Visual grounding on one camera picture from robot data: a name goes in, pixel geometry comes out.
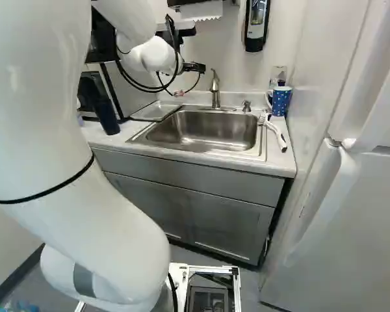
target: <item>floor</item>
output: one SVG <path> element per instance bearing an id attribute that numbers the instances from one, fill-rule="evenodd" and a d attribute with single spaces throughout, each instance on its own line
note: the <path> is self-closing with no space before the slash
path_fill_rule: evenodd
<path id="1" fill-rule="evenodd" d="M 192 265 L 220 266 L 227 263 L 206 255 L 171 245 L 172 261 Z M 257 288 L 259 273 L 241 269 L 241 306 L 243 312 L 276 312 L 259 303 Z M 44 279 L 37 266 L 3 302 L 24 300 L 40 308 L 40 312 L 74 312 L 77 303 L 74 299 L 54 290 Z M 88 306 L 86 312 L 100 312 L 101 310 Z"/>

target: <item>paper towel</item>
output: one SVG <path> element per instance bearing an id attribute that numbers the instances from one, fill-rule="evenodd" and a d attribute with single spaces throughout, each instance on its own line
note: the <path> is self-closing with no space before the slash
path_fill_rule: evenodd
<path id="1" fill-rule="evenodd" d="M 222 16 L 222 0 L 183 5 L 180 11 L 183 19 L 194 21 L 213 20 Z"/>

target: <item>refrigerator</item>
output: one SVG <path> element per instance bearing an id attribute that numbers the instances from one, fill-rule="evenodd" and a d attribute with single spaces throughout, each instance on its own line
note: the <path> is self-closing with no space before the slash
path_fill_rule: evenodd
<path id="1" fill-rule="evenodd" d="M 309 0 L 287 123 L 298 172 L 262 303 L 390 311 L 390 0 Z"/>

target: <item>black stripe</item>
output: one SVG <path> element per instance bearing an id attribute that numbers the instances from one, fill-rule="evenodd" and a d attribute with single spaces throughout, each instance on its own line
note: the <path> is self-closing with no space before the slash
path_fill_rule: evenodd
<path id="1" fill-rule="evenodd" d="M 49 195 L 49 194 L 51 194 L 53 192 L 56 192 L 57 190 L 60 190 L 61 188 L 71 184 L 76 179 L 81 177 L 91 167 L 92 163 L 94 162 L 94 158 L 95 158 L 94 157 L 94 153 L 92 153 L 91 159 L 88 162 L 88 164 L 86 164 L 86 166 L 81 171 L 76 173 L 73 177 L 71 177 L 68 180 L 62 182 L 61 184 L 58 184 L 55 187 L 49 188 L 49 189 L 47 189 L 47 190 L 45 190 L 45 191 L 43 191 L 41 193 L 38 193 L 38 194 L 35 194 L 35 195 L 32 195 L 32 196 L 28 196 L 28 197 L 24 197 L 24 198 L 20 198 L 18 200 L 0 200 L 0 205 L 14 205 L 16 203 L 25 203 L 25 202 L 29 202 L 31 200 L 37 200 L 38 198 L 41 198 L 41 197 L 47 196 L 47 195 Z"/>

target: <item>countertop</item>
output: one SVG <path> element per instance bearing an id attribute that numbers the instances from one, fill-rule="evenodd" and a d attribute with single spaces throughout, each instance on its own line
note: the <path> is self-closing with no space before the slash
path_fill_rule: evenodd
<path id="1" fill-rule="evenodd" d="M 276 136 L 272 131 L 264 128 L 267 135 L 267 151 L 264 157 L 240 159 L 229 155 L 194 153 L 191 151 L 179 151 L 174 149 L 145 146 L 142 144 L 126 142 L 151 122 L 129 120 L 120 125 L 121 132 L 117 135 L 107 136 L 99 122 L 85 121 L 82 132 L 92 148 L 120 151 L 124 153 L 145 155 L 150 157 L 183 161 L 186 163 L 202 164 L 219 168 L 266 174 L 270 176 L 294 178 L 296 175 L 296 163 L 294 160 L 292 144 L 288 135 L 287 124 L 284 117 L 272 117 L 272 123 L 277 125 L 288 145 L 286 153 L 280 151 Z"/>

